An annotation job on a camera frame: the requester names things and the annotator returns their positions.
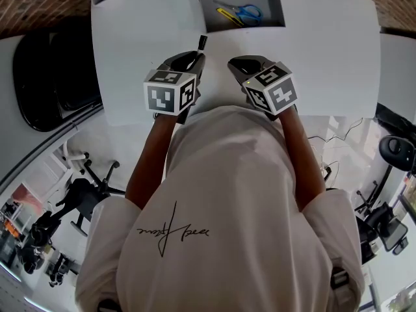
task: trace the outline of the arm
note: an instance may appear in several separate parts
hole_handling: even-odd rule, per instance
[[[119,303],[118,261],[139,214],[139,208],[119,196],[110,196],[94,208],[75,288],[75,302],[80,311],[96,312],[98,304],[106,299]]]
[[[343,299],[330,291],[327,311],[357,311],[365,290],[361,271],[361,244],[352,204],[344,190],[329,190],[317,196],[302,211],[322,243],[333,267],[341,267],[349,276]]]
[[[284,110],[279,118],[296,176],[296,202],[302,211],[325,191],[325,182],[294,107]]]
[[[162,181],[164,162],[177,116],[160,115],[153,124],[142,155],[130,177],[125,197],[143,209]]]

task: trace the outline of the shirt sleeve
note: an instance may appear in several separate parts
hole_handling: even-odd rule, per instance
[[[324,192],[305,207],[303,214],[333,263],[348,273],[358,306],[365,282],[358,226],[348,194],[344,190]]]
[[[118,303],[116,273],[124,242],[141,210],[125,198],[111,196],[94,208],[75,302],[83,312],[96,312],[105,299]]]

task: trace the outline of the white t-shirt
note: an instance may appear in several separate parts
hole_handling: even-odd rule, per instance
[[[322,193],[300,212],[280,128],[237,107],[190,117],[143,211],[117,197],[95,208],[81,310],[106,298],[123,312],[339,310],[334,260],[350,277],[343,310],[357,308],[364,279],[348,195]]]

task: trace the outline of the desk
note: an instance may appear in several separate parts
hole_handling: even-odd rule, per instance
[[[245,106],[227,69],[238,55],[282,60],[295,74],[302,115],[373,117],[380,84],[380,27],[371,0],[281,0],[285,27],[210,33],[193,112]],[[196,49],[205,24],[198,0],[117,0],[91,13],[101,96],[111,125],[150,124],[149,70]]]

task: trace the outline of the black chair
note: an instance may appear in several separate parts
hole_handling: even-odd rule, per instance
[[[412,174],[416,172],[415,146],[409,140],[393,135],[385,136],[380,140],[378,149],[380,155],[390,165],[402,171],[412,171]]]
[[[62,285],[64,276],[70,271],[73,261],[67,258],[63,253],[59,253],[59,257],[51,272],[49,273],[49,286],[51,288]]]
[[[14,53],[13,78],[21,115],[37,131],[52,131],[102,106],[90,27],[24,36]]]
[[[376,257],[372,251],[371,243],[378,237],[382,240],[385,250],[387,252],[393,250],[395,255],[401,253],[408,245],[406,238],[408,228],[394,216],[393,209],[386,203],[371,211],[365,220],[357,216],[356,220],[363,265]]]
[[[91,161],[85,162],[85,170],[92,176],[97,186],[91,184],[87,179],[76,179],[69,187],[65,198],[58,202],[56,206],[64,205],[64,208],[52,215],[51,211],[44,213],[31,227],[29,234],[24,238],[21,246],[16,247],[16,252],[20,263],[28,274],[32,274],[39,269],[44,262],[44,250],[47,245],[52,245],[51,237],[58,229],[61,218],[70,211],[77,209],[79,217],[77,223],[71,225],[83,236],[86,233],[81,229],[83,219],[91,221],[94,207],[111,194],[124,195],[125,192],[109,187],[109,179],[112,171],[119,167],[118,162],[114,162],[105,179],[102,181],[90,168]]]
[[[416,147],[416,126],[388,107],[377,103],[374,120],[391,135],[409,140]]]
[[[367,199],[364,198],[363,193],[360,190],[357,191],[357,195],[359,195],[359,197],[363,200],[363,204],[361,204],[359,207],[355,208],[354,211],[357,211],[359,214],[364,213],[364,216],[370,215],[371,207],[376,202],[376,198],[374,198],[374,194],[377,191],[378,184],[377,184],[377,181],[375,181],[375,180],[372,183],[374,185],[374,188],[371,191],[370,196]]]
[[[377,232],[366,224],[362,219],[356,217],[359,233],[359,241],[361,243],[361,264],[368,263],[376,257],[371,248],[371,243],[378,237]]]
[[[86,189],[90,190],[90,193],[87,194],[84,197],[84,201],[77,206],[77,209],[79,211],[79,216],[78,216],[78,220],[77,223],[75,222],[71,222],[71,225],[80,233],[82,234],[84,237],[87,237],[87,234],[85,233],[85,231],[83,231],[81,229],[81,226],[83,224],[83,220],[84,218],[86,218],[89,222],[91,222],[91,216],[92,216],[92,211],[94,210],[94,207],[101,202],[102,200],[104,200],[105,198],[109,197],[110,194],[119,194],[119,195],[124,195],[125,192],[123,190],[118,190],[116,188],[112,188],[109,187],[109,180],[111,178],[112,175],[112,171],[115,168],[118,168],[120,166],[120,163],[115,161],[111,167],[110,170],[106,176],[106,178],[104,178],[103,180],[100,180],[99,177],[97,177],[97,175],[91,170],[91,164],[92,161],[89,159],[84,163],[84,167],[85,170],[90,174],[91,178],[94,180],[94,182],[97,184],[97,187],[94,188],[90,188],[92,185],[90,184],[90,187],[87,187]]]

